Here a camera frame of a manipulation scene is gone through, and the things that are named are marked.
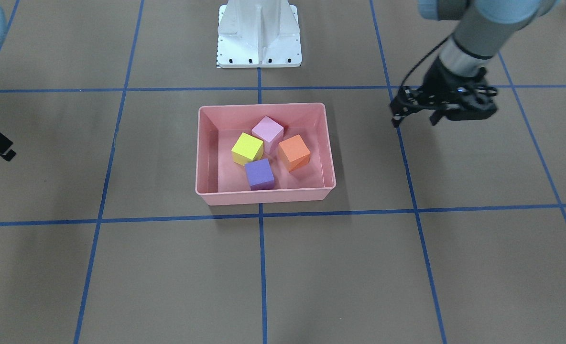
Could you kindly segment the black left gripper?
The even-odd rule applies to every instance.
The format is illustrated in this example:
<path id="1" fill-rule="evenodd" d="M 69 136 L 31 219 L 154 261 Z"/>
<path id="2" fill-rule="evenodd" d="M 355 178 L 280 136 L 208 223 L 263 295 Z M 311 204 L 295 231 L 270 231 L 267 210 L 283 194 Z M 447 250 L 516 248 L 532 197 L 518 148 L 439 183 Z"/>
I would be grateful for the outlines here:
<path id="1" fill-rule="evenodd" d="M 420 88 L 400 86 L 397 90 L 396 96 L 390 102 L 393 127 L 399 128 L 407 116 L 423 110 L 434 110 L 429 121 L 432 126 L 436 126 L 447 113 L 445 104 L 456 105 L 461 113 L 468 113 L 469 108 L 463 102 L 464 96 L 457 91 L 468 83 L 468 76 L 453 73 L 440 57 L 436 57 Z"/>

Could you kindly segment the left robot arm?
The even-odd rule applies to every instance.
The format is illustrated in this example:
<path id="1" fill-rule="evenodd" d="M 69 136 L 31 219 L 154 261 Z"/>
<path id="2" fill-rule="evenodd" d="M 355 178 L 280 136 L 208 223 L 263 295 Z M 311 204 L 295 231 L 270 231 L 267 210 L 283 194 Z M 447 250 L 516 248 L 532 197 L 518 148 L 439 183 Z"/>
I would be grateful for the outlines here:
<path id="1" fill-rule="evenodd" d="M 453 32 L 431 53 L 437 56 L 417 88 L 401 82 L 390 102 L 392 125 L 430 110 L 432 126 L 453 121 L 485 120 L 497 112 L 497 88 L 486 80 L 487 65 L 506 42 L 536 18 L 549 13 L 556 0 L 420 0 L 421 16 L 456 21 Z"/>

